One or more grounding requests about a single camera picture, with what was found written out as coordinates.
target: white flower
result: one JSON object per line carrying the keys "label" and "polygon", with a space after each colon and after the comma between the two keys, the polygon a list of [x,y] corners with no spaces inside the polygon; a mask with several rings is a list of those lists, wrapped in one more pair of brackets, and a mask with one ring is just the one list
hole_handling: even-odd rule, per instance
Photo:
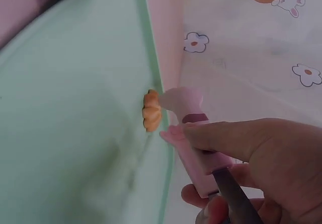
{"label": "white flower", "polygon": [[195,32],[190,32],[185,38],[184,50],[190,53],[202,53],[206,50],[206,44],[209,43],[209,38],[206,35],[199,35]]}
{"label": "white flower", "polygon": [[322,84],[321,72],[317,69],[313,69],[304,64],[297,64],[297,66],[292,67],[292,71],[300,77],[300,81],[305,87],[311,87],[313,84]]}

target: finger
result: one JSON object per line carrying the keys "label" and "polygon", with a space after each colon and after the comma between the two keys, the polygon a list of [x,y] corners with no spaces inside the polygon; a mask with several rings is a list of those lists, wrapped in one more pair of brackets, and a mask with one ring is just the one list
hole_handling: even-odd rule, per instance
{"label": "finger", "polygon": [[199,194],[193,184],[183,187],[183,189],[181,191],[181,197],[188,204],[194,205],[199,208],[206,207],[206,205],[209,202],[208,198],[202,199],[199,196]]}
{"label": "finger", "polygon": [[236,164],[229,169],[231,175],[240,186],[259,189],[251,176],[249,164]]}
{"label": "finger", "polygon": [[184,133],[191,145],[209,151],[218,151],[249,162],[252,154],[272,138],[280,119],[260,119],[246,122],[218,122],[185,127]]}
{"label": "finger", "polygon": [[[264,199],[252,199],[251,203],[256,210],[259,210],[263,206]],[[204,223],[220,224],[228,218],[228,204],[222,196],[217,196],[200,213],[200,219],[208,219]]]}
{"label": "finger", "polygon": [[168,134],[167,132],[165,132],[165,131],[161,131],[161,132],[159,133],[159,135],[160,135],[160,137],[161,137],[163,140],[165,140],[165,141],[167,141],[167,142],[169,142],[169,141],[170,141],[170,136],[169,136],[169,134]]}
{"label": "finger", "polygon": [[180,131],[182,132],[180,127],[174,126],[174,125],[170,125],[168,127],[168,132],[172,133],[172,134],[178,134],[180,133]]}
{"label": "finger", "polygon": [[265,224],[276,224],[282,218],[282,208],[275,201],[265,198],[258,214]]}
{"label": "finger", "polygon": [[228,218],[228,204],[222,196],[213,198],[208,204],[209,221],[206,223],[220,224]]}

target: mint green cutting board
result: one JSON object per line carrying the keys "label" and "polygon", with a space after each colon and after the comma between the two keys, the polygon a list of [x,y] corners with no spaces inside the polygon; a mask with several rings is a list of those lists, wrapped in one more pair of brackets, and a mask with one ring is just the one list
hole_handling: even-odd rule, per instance
{"label": "mint green cutting board", "polygon": [[65,0],[18,35],[0,54],[0,223],[161,224],[173,152],[142,126],[149,88],[145,0]]}

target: clay flower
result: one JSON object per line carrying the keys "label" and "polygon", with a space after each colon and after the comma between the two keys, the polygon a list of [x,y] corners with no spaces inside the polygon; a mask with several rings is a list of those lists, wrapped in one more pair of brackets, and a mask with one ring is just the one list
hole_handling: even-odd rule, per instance
{"label": "clay flower", "polygon": [[162,119],[161,106],[158,102],[158,93],[150,89],[143,98],[143,125],[147,132],[156,131]]}
{"label": "clay flower", "polygon": [[305,87],[311,87],[313,84],[322,84],[321,72],[317,69],[308,67],[304,64],[297,64],[297,66],[292,67],[292,71],[300,77],[300,81]]}
{"label": "clay flower", "polygon": [[190,53],[202,53],[206,50],[206,44],[209,43],[209,38],[206,35],[199,35],[195,32],[190,32],[185,38],[184,51]]}

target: orange flower-shaped piece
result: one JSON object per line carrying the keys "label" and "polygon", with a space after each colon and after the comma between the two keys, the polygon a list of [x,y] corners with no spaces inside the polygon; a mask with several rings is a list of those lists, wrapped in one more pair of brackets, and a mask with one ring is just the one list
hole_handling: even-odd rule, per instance
{"label": "orange flower-shaped piece", "polygon": [[158,93],[155,90],[149,90],[143,99],[142,116],[143,125],[147,132],[156,131],[162,119],[162,110],[158,101]]}

